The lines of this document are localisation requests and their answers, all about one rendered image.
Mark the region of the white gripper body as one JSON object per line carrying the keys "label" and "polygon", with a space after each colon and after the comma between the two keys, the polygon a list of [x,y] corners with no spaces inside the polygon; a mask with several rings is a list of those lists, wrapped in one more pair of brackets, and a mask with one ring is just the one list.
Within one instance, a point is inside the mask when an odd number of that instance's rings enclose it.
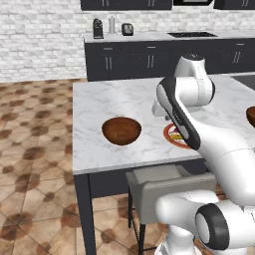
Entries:
{"label": "white gripper body", "polygon": [[154,101],[153,101],[153,105],[152,105],[151,111],[152,111],[152,113],[153,113],[156,117],[166,117],[166,116],[167,116],[167,112],[166,112],[165,109],[160,105],[160,103],[158,102],[158,100],[154,100]]}

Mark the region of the red rimmed white plate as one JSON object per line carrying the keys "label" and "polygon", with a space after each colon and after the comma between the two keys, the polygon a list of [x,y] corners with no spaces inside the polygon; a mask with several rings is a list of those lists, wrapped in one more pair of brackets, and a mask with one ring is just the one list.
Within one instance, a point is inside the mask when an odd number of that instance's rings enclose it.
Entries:
{"label": "red rimmed white plate", "polygon": [[170,143],[172,143],[173,145],[180,147],[180,148],[185,148],[185,149],[189,149],[189,146],[186,144],[186,142],[184,141],[184,139],[171,139],[169,137],[169,134],[171,132],[178,132],[178,129],[176,128],[176,126],[174,124],[169,124],[167,127],[164,128],[163,130],[163,136],[165,137],[165,139],[167,141],[169,141]]}

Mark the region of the brown wooden bowl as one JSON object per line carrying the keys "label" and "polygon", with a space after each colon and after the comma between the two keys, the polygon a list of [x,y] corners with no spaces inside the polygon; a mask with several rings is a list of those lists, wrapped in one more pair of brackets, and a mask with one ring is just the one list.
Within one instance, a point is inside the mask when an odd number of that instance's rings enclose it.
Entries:
{"label": "brown wooden bowl", "polygon": [[249,124],[255,127],[255,107],[250,107],[246,110],[246,118]]}
{"label": "brown wooden bowl", "polygon": [[141,125],[131,118],[116,117],[103,123],[102,132],[109,142],[117,145],[128,145],[139,137]]}

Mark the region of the marble top dining counter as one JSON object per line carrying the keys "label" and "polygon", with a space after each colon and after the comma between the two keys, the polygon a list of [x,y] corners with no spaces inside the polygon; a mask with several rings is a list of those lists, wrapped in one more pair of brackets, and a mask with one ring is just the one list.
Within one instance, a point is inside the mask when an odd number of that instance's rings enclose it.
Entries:
{"label": "marble top dining counter", "polygon": [[[255,151],[255,129],[246,110],[255,104],[255,92],[227,76],[208,76],[215,86],[210,104],[190,108],[197,121],[235,130]],[[93,199],[128,190],[126,173],[147,166],[182,165],[191,174],[212,173],[194,149],[180,148],[165,139],[172,120],[156,117],[151,109],[162,78],[75,83],[73,85],[73,175],[87,255],[97,255]],[[125,117],[141,125],[139,137],[128,145],[109,142],[105,121]],[[216,180],[215,195],[227,195]]]}

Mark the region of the dark base cupboard run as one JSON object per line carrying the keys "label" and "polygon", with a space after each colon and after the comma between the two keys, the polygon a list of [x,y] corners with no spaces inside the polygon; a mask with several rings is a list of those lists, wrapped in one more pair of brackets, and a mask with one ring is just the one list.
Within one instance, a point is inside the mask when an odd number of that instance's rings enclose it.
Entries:
{"label": "dark base cupboard run", "polygon": [[85,42],[88,81],[173,75],[181,56],[205,59],[208,74],[255,72],[255,38]]}

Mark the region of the black hob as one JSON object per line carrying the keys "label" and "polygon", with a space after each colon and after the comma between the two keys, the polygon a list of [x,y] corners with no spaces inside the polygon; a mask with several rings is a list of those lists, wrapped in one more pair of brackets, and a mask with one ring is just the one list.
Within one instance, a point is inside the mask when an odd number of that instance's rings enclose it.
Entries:
{"label": "black hob", "polygon": [[174,38],[204,38],[204,37],[217,37],[214,34],[208,32],[174,32],[167,33]]}

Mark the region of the grey upholstered chair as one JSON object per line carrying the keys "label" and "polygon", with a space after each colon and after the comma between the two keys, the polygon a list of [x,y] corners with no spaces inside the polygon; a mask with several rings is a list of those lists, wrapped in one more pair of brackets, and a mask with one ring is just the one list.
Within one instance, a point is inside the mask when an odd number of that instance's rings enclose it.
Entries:
{"label": "grey upholstered chair", "polygon": [[147,166],[127,172],[128,227],[133,227],[138,255],[144,249],[145,225],[157,223],[155,202],[164,195],[193,190],[215,192],[216,178],[212,173],[191,174],[182,165]]}

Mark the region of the black toaster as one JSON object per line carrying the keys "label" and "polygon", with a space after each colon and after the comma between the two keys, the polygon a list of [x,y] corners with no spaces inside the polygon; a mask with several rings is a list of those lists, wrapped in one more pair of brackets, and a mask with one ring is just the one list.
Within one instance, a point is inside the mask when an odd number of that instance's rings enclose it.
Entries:
{"label": "black toaster", "polygon": [[124,36],[133,35],[133,25],[131,23],[122,23],[122,34]]}

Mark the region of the dark grey sink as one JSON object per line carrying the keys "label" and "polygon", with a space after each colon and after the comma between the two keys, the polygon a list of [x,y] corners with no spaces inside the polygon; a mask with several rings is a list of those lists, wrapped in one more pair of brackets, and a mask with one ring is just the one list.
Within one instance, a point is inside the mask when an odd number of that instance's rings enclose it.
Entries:
{"label": "dark grey sink", "polygon": [[233,76],[233,79],[255,91],[255,75]]}

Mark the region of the black coffee machine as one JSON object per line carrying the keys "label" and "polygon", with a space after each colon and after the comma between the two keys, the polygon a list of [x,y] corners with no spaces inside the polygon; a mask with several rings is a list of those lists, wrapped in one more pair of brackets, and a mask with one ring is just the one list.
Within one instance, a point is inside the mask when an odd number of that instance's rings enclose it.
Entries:
{"label": "black coffee machine", "polygon": [[95,39],[103,39],[104,38],[103,22],[98,18],[96,18],[93,21],[93,33],[94,33]]}

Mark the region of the black extractor hood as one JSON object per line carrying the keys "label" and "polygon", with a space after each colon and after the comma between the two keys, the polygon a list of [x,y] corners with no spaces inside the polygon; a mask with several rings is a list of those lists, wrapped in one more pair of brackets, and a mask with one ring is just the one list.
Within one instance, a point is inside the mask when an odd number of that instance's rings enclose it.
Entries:
{"label": "black extractor hood", "polygon": [[209,6],[213,0],[173,0],[174,6]]}

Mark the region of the dark wall cupboard run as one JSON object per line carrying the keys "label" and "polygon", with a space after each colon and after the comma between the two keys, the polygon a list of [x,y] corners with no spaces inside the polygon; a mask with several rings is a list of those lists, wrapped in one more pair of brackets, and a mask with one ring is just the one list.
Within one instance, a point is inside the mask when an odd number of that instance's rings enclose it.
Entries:
{"label": "dark wall cupboard run", "polygon": [[217,10],[255,10],[255,0],[215,0]]}
{"label": "dark wall cupboard run", "polygon": [[172,0],[81,0],[83,11],[171,10]]}

